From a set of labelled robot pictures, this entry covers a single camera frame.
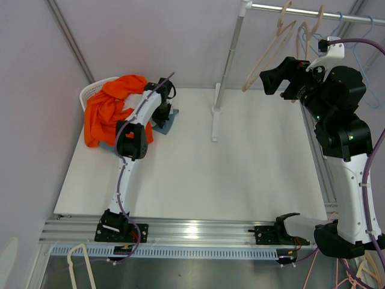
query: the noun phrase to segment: metal pole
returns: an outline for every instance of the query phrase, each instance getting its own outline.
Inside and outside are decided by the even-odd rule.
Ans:
[[[83,71],[85,77],[87,78],[89,83],[94,83],[95,79],[92,76],[92,73],[90,69],[88,68],[87,63],[84,60],[84,57],[82,55],[82,52],[79,49],[78,44],[76,43],[75,39],[72,36],[71,30],[67,25],[66,20],[63,17],[63,14],[61,13],[58,4],[55,0],[45,0],[45,3],[47,3],[49,11],[51,11],[53,17],[56,20],[56,23],[59,26],[59,29],[61,30],[64,38],[66,39],[68,45],[70,46],[70,49],[73,52],[73,55],[75,56],[78,64],[80,65],[81,70]]]
[[[233,39],[231,40],[230,51],[229,51],[229,54],[227,56],[226,65],[224,67],[224,72],[223,72],[223,76],[222,76],[222,80],[221,80],[221,86],[219,88],[218,97],[217,97],[217,101],[216,101],[215,106],[214,106],[214,110],[220,110],[220,108],[221,108],[223,94],[224,94],[224,90],[225,90],[226,84],[227,84],[227,78],[228,78],[229,73],[230,73],[231,63],[233,62],[235,48],[236,48],[236,44],[238,42],[239,33],[241,32],[242,23],[243,23],[244,18],[245,18],[244,16],[238,15],[238,18],[236,20]]]
[[[281,11],[282,11],[282,7],[271,6],[271,5],[263,5],[263,4],[253,4],[253,5],[251,5],[251,9],[264,10],[264,11],[272,11],[272,12],[278,12],[278,13],[281,13]],[[295,14],[295,15],[302,15],[302,16],[318,17],[318,11],[295,9],[295,8],[288,8],[288,9],[286,9],[286,14]],[[341,16],[338,13],[324,13],[324,19],[340,21]],[[354,22],[354,23],[361,23],[361,24],[369,24],[369,25],[371,25],[371,23],[372,23],[370,18],[368,18],[368,17],[360,17],[360,16],[355,16],[355,15],[344,15],[343,16],[343,21]],[[376,26],[385,26],[385,20],[383,20],[383,19],[374,19],[374,25],[376,25]]]

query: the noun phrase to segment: white table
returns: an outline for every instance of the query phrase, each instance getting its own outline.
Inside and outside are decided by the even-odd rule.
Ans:
[[[211,142],[214,89],[178,89],[180,113],[138,172],[135,217],[275,220],[299,212],[326,219],[299,103],[227,90],[220,141]],[[56,214],[101,215],[116,189],[118,158],[88,148],[83,131]]]

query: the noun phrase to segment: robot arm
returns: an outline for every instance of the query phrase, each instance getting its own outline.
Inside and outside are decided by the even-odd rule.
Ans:
[[[163,85],[148,83],[134,112],[126,120],[118,121],[116,126],[120,173],[116,190],[100,223],[103,229],[118,232],[123,236],[127,235],[129,224],[122,214],[121,207],[129,214],[134,205],[131,196],[135,173],[141,159],[146,156],[148,146],[145,126],[152,119],[162,128],[170,114],[171,104],[167,99],[173,84],[164,78],[161,78],[159,83],[164,81]]]
[[[290,82],[283,99],[299,100],[317,121],[315,134],[330,166],[339,207],[339,219],[315,220],[297,213],[277,218],[288,236],[315,241],[326,256],[351,259],[373,250],[369,234],[385,247],[385,236],[375,218],[372,191],[362,184],[363,171],[371,154],[371,132],[354,113],[366,92],[361,73],[346,66],[335,66],[344,56],[344,46],[327,47],[325,56],[313,63],[286,57],[275,69],[261,72],[267,95],[274,94],[281,82]],[[362,186],[368,189],[368,208]],[[373,230],[368,232],[365,209],[370,211]]]

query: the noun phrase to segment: plastic basket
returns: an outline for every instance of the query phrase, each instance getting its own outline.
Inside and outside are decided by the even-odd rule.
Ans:
[[[92,96],[94,96],[95,93],[98,93],[106,82],[113,81],[117,78],[118,77],[106,78],[84,87],[79,95],[80,103],[82,104],[83,111],[85,111],[85,108],[87,106],[87,100],[89,100]]]

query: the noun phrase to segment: beige hanger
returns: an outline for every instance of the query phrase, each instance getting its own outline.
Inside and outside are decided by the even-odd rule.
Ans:
[[[265,52],[262,54],[262,56],[260,57],[260,59],[258,60],[257,64],[255,65],[255,67],[251,70],[251,72],[248,74],[248,77],[246,78],[246,81],[242,87],[242,91],[245,92],[246,90],[248,90],[250,88],[250,86],[253,85],[253,83],[255,82],[255,80],[258,79],[259,77],[259,74],[261,73],[261,71],[265,70],[269,65],[270,63],[273,61],[273,59],[275,59],[275,57],[277,56],[277,54],[280,52],[281,48],[283,47],[283,45],[286,43],[286,41],[288,39],[291,38],[291,35],[293,34],[293,29],[294,29],[294,26],[295,24],[297,23],[297,21],[293,21],[291,22],[289,25],[285,26],[284,28],[283,27],[283,17],[285,16],[285,12],[286,12],[286,9],[288,7],[291,6],[291,1],[287,2],[285,4],[285,6],[282,8],[282,11],[281,11],[281,15],[279,17],[279,20],[278,20],[278,23],[277,23],[277,33],[276,33],[276,36],[273,38],[273,40],[271,41],[271,43],[269,44],[269,46],[266,48]],[[255,71],[257,70],[257,68],[261,65],[261,63],[263,62],[263,60],[266,58],[266,55],[267,53],[269,53],[270,49],[277,43],[277,41],[279,40],[280,36],[286,31],[288,30],[288,33],[287,35],[285,36],[285,38],[282,40],[281,44],[279,44],[277,50],[275,51],[274,55],[267,61],[267,64],[260,70],[258,71],[257,74],[255,74],[255,76],[251,79],[251,77],[253,76],[253,74],[255,73]]]
[[[307,23],[305,21],[302,22],[300,27],[298,27],[297,38],[296,38],[296,41],[295,41],[296,42],[296,46],[297,46],[297,59],[309,60],[310,41],[312,40],[312,37],[313,37],[314,33],[317,32],[319,26],[321,26],[322,19],[324,17],[324,12],[325,12],[325,5],[321,5],[321,7],[319,8],[319,12],[318,12],[318,21],[317,21],[316,25],[313,27],[313,29],[310,32],[309,32],[309,28],[307,27]],[[300,31],[301,31],[302,27],[305,29],[305,35],[306,35],[306,46],[305,46],[305,57],[304,57],[304,59],[301,58]]]

